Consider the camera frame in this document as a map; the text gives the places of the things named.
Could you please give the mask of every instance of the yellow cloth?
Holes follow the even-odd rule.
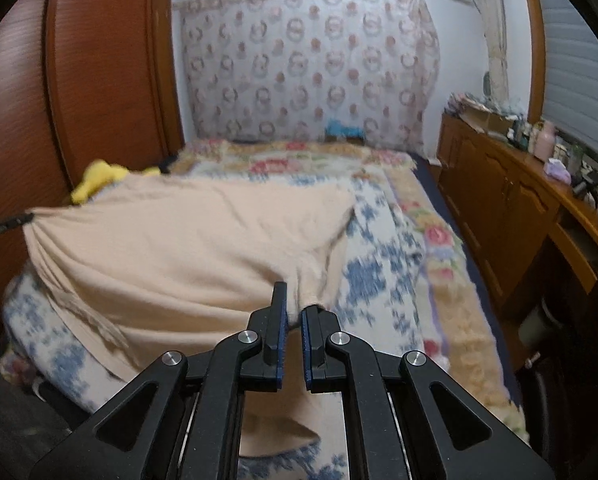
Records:
[[[73,204],[85,204],[88,199],[100,191],[103,187],[124,180],[130,173],[124,166],[118,164],[108,164],[104,160],[94,160],[84,171],[84,177],[76,188],[74,188],[70,197]],[[142,172],[144,175],[159,175],[159,168],[148,168]]]
[[[165,351],[207,351],[246,328],[275,281],[288,284],[292,324],[305,306],[331,307],[353,203],[336,184],[130,174],[95,202],[36,209],[24,232],[57,314],[130,381]],[[292,449],[324,431],[323,396],[305,391],[297,334],[288,346],[283,392],[247,400],[243,454]]]

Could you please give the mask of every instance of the dark blue mattress edge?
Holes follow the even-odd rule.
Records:
[[[413,171],[413,173],[421,183],[423,189],[426,191],[432,206],[434,206],[439,215],[441,215],[441,218],[448,222],[450,227],[452,227],[452,230],[458,235],[458,237],[461,238],[461,241],[463,242],[463,251],[466,254],[468,275],[476,286],[477,295],[479,296],[483,313],[488,320],[490,330],[492,330],[492,334],[496,340],[496,351],[498,352],[499,359],[501,360],[501,366],[503,368],[504,384],[510,392],[510,399],[512,402],[514,402],[517,406],[521,406],[521,391],[519,390],[519,385],[516,382],[514,370],[512,370],[512,361],[510,360],[510,354],[508,352],[508,347],[506,346],[506,340],[503,335],[503,330],[501,330],[501,325],[498,323],[498,320],[496,320],[495,313],[492,310],[488,289],[483,281],[483,277],[481,276],[481,273],[477,268],[477,264],[470,254],[463,237],[461,237],[461,231],[459,231],[459,227],[456,221],[454,221],[454,218],[450,213],[450,209],[448,209],[448,206],[445,204],[445,200],[441,195],[439,188],[437,187],[437,183],[435,182],[432,173],[430,173],[430,170],[428,169],[428,161],[415,153],[410,153],[410,156],[417,163],[417,168]]]

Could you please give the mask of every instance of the gray blind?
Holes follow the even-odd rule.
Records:
[[[598,152],[598,40],[569,0],[541,0],[545,26],[543,116]]]

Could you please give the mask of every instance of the wooden wardrobe door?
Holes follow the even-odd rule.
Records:
[[[0,220],[57,206],[68,181],[46,105],[42,27],[46,0],[18,0],[0,23]],[[0,310],[28,253],[21,229],[0,236]]]
[[[167,155],[152,11],[152,0],[48,2],[50,104],[73,185],[96,158],[140,170]]]
[[[157,70],[159,106],[163,118],[163,132],[170,155],[183,148],[181,115],[177,100],[174,56],[172,53],[172,11],[170,0],[153,0],[154,60]]]

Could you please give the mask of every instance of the blue floral pattern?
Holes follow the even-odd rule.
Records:
[[[294,186],[335,183],[355,196],[347,229],[346,263],[334,310],[345,330],[376,350],[401,355],[423,349],[413,299],[424,242],[399,208],[389,205],[377,184],[316,175],[234,174],[212,169],[195,178],[280,180]],[[39,372],[84,409],[93,412],[124,386],[74,337],[44,295],[29,266],[4,305],[4,319],[15,348],[31,358]],[[339,396],[327,396],[332,434],[310,446],[267,458],[239,460],[239,480],[343,480],[348,456]]]

